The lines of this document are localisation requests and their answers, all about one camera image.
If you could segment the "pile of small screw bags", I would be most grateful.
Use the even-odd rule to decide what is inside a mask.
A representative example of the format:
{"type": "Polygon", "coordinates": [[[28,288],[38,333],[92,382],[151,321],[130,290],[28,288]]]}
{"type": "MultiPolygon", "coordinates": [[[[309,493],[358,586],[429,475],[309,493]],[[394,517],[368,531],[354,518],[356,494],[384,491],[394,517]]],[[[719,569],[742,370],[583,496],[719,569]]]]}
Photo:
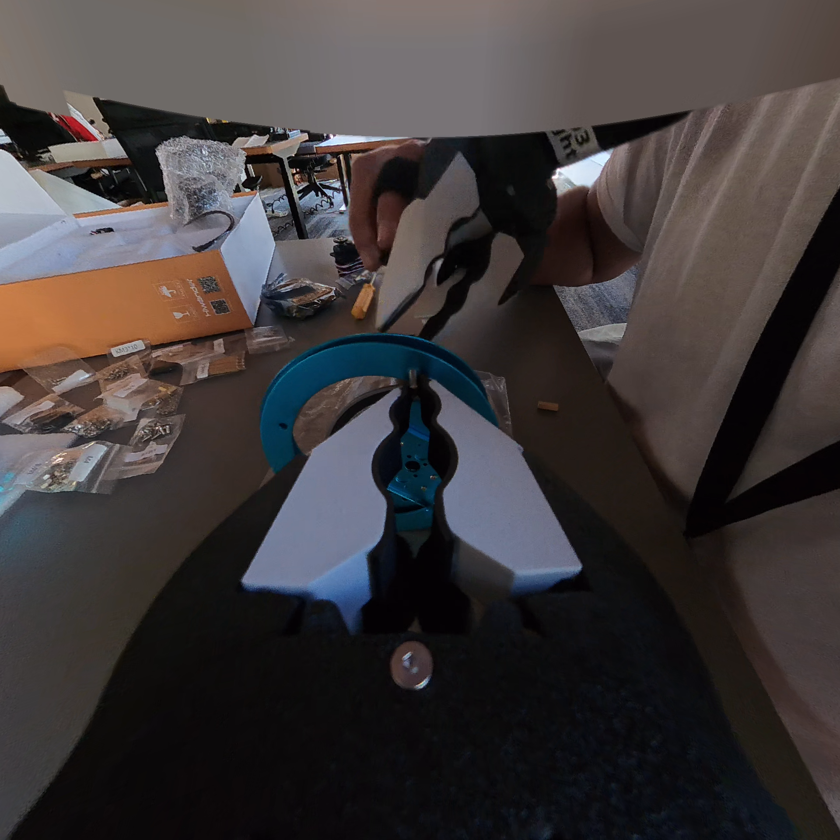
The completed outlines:
{"type": "Polygon", "coordinates": [[[245,370],[249,355],[287,349],[279,325],[153,350],[139,340],[108,352],[94,371],[80,359],[32,368],[43,393],[2,386],[2,511],[27,490],[103,492],[154,473],[180,436],[187,385],[245,370]]]}

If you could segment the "clear plastic bag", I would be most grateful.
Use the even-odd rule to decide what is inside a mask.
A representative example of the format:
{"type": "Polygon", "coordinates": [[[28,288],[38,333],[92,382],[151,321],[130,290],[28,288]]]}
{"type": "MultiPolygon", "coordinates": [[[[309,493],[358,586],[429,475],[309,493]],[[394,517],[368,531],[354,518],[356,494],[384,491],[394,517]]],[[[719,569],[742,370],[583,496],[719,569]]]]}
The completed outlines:
{"type": "MultiPolygon", "coordinates": [[[[512,437],[507,381],[502,376],[486,371],[476,371],[476,374],[485,388],[500,430],[512,437]]],[[[309,455],[332,434],[333,426],[343,413],[363,397],[372,396],[381,389],[388,392],[397,384],[397,380],[391,377],[351,377],[312,394],[293,426],[293,435],[301,452],[309,455]]]]}

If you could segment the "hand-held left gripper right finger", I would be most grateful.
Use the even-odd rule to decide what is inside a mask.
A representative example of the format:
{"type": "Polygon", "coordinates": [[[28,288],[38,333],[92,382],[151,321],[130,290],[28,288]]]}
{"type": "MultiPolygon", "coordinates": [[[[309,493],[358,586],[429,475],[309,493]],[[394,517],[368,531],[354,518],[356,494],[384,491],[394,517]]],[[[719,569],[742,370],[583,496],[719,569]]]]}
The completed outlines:
{"type": "Polygon", "coordinates": [[[438,382],[424,384],[439,478],[424,542],[424,624],[470,625],[488,605],[545,592],[582,563],[520,447],[438,382]]]}

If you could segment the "bubble wrapped part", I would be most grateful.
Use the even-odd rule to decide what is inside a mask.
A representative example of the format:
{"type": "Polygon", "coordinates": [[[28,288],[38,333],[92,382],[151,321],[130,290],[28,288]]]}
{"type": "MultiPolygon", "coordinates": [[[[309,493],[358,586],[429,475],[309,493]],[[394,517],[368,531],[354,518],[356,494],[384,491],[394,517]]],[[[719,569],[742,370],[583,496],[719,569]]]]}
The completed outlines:
{"type": "Polygon", "coordinates": [[[242,180],[245,152],[213,140],[179,137],[155,150],[172,218],[187,225],[199,217],[233,211],[233,194],[242,180]]]}

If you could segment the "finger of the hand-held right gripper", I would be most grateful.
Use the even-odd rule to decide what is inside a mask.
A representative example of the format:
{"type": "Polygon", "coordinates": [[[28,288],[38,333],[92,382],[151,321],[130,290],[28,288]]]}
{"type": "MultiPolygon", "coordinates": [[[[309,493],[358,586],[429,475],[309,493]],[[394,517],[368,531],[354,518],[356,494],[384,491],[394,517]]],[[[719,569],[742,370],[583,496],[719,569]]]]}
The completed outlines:
{"type": "Polygon", "coordinates": [[[456,328],[495,308],[522,262],[522,250],[507,234],[467,242],[454,274],[430,283],[418,303],[418,335],[442,340],[456,328]]]}
{"type": "Polygon", "coordinates": [[[401,216],[377,293],[375,328],[421,330],[464,275],[457,269],[438,283],[444,259],[456,246],[491,234],[476,176],[456,153],[429,194],[412,201],[401,216]]]}

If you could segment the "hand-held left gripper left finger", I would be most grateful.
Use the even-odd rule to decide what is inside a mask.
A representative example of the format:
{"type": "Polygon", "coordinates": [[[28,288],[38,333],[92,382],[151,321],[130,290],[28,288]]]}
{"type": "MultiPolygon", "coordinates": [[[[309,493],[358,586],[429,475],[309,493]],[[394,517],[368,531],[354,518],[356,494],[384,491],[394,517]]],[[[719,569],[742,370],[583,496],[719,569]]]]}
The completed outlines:
{"type": "Polygon", "coordinates": [[[400,470],[411,393],[393,388],[312,450],[242,585],[334,604],[351,632],[388,608],[410,549],[387,491],[400,470]]]}

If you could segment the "person's right forearm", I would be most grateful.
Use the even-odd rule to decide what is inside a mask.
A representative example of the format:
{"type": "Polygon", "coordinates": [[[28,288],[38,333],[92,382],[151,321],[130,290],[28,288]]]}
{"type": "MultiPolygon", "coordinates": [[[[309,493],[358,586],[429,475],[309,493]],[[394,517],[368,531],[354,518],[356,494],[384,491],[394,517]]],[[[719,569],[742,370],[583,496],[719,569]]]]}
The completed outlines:
{"type": "Polygon", "coordinates": [[[558,195],[556,213],[531,283],[540,287],[584,287],[621,276],[641,259],[606,223],[593,187],[558,195]]]}

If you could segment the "background wooden table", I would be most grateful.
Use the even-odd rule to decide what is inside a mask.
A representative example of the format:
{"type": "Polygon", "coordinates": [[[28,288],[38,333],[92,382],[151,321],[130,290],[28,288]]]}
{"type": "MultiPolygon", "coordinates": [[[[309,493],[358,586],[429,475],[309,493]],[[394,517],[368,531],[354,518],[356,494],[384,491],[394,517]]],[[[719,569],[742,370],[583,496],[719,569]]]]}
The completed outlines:
{"type": "MultiPolygon", "coordinates": [[[[343,200],[346,201],[349,197],[349,187],[352,180],[350,173],[352,157],[355,154],[362,154],[401,141],[404,141],[404,138],[339,134],[327,140],[310,143],[310,152],[315,156],[327,155],[337,160],[340,191],[343,200]]],[[[291,175],[289,159],[298,155],[300,147],[308,142],[308,135],[301,132],[285,140],[245,148],[247,166],[277,164],[291,221],[299,239],[308,238],[308,229],[301,208],[300,193],[291,175]]]]}

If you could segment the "small yellow screwdriver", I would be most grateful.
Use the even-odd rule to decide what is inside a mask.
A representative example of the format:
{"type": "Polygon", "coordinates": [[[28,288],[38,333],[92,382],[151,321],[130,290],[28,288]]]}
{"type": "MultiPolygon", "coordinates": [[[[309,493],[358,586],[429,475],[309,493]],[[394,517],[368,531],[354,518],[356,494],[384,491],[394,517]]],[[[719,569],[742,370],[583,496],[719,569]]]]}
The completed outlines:
{"type": "Polygon", "coordinates": [[[354,287],[358,288],[358,294],[351,309],[353,319],[361,321],[366,318],[381,285],[382,273],[382,269],[376,271],[363,270],[355,278],[354,287]]]}

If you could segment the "orange cardboard box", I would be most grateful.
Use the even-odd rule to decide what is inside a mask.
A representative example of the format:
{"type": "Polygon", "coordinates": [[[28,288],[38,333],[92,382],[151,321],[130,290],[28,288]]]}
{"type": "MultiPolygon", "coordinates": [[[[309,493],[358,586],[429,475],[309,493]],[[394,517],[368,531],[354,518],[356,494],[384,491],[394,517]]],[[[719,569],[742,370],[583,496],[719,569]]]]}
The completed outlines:
{"type": "Polygon", "coordinates": [[[7,152],[1,184],[1,370],[62,347],[81,358],[132,340],[194,340],[251,327],[275,254],[263,203],[235,221],[179,225],[166,204],[65,213],[7,152]]]}

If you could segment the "black mesh office chair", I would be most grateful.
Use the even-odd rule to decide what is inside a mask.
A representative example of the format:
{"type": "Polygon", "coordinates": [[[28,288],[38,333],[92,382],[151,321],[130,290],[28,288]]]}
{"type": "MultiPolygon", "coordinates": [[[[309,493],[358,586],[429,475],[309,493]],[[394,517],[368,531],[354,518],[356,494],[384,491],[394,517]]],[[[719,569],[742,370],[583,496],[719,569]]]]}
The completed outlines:
{"type": "Polygon", "coordinates": [[[93,99],[112,136],[131,160],[133,178],[147,203],[167,200],[156,148],[170,139],[216,140],[212,125],[194,115],[143,108],[109,99],[93,99]]]}

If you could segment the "blue metal disc bearing assembly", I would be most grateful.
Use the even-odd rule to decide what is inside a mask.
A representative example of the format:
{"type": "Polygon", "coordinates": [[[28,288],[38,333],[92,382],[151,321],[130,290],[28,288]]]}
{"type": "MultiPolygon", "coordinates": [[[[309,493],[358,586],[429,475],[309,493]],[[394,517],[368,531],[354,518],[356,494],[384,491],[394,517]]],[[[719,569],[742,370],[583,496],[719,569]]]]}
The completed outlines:
{"type": "MultiPolygon", "coordinates": [[[[269,386],[260,408],[261,444],[274,471],[301,449],[293,426],[312,394],[351,377],[391,377],[406,382],[410,371],[442,383],[459,399],[499,427],[479,377],[466,362],[436,343],[398,333],[359,333],[320,344],[286,364],[269,386]]],[[[401,438],[401,471],[388,486],[398,531],[431,525],[438,472],[428,461],[429,432],[414,402],[401,438]]]]}

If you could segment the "person's right hand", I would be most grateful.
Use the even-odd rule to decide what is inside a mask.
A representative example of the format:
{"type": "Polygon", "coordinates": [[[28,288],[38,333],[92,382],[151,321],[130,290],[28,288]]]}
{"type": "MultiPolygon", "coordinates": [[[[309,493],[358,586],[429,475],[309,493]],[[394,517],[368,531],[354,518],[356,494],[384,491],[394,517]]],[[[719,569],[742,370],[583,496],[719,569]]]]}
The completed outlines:
{"type": "Polygon", "coordinates": [[[412,200],[394,191],[375,197],[379,174],[392,159],[419,162],[426,145],[427,139],[406,139],[360,154],[352,162],[350,233],[367,270],[377,270],[382,265],[382,257],[390,252],[401,216],[412,200]]]}

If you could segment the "bag of dark parts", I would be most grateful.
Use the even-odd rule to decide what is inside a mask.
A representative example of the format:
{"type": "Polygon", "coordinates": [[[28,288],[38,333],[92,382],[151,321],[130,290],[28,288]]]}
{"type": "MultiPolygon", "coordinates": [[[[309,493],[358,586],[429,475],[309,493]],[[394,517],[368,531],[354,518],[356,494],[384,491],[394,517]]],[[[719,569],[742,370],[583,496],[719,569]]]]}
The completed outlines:
{"type": "Polygon", "coordinates": [[[338,297],[334,287],[284,272],[267,280],[260,290],[262,302],[273,314],[297,320],[308,319],[330,307],[338,297]]]}

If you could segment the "black chair base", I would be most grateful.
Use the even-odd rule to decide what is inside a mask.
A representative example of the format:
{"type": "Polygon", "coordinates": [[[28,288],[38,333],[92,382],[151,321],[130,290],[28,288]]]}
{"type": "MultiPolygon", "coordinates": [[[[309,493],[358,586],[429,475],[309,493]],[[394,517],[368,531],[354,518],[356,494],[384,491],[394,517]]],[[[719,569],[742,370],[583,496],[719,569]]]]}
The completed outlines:
{"type": "Polygon", "coordinates": [[[296,170],[297,198],[303,202],[308,196],[315,196],[312,214],[320,209],[335,208],[335,196],[343,196],[343,189],[332,182],[321,182],[314,169],[296,170]]]}

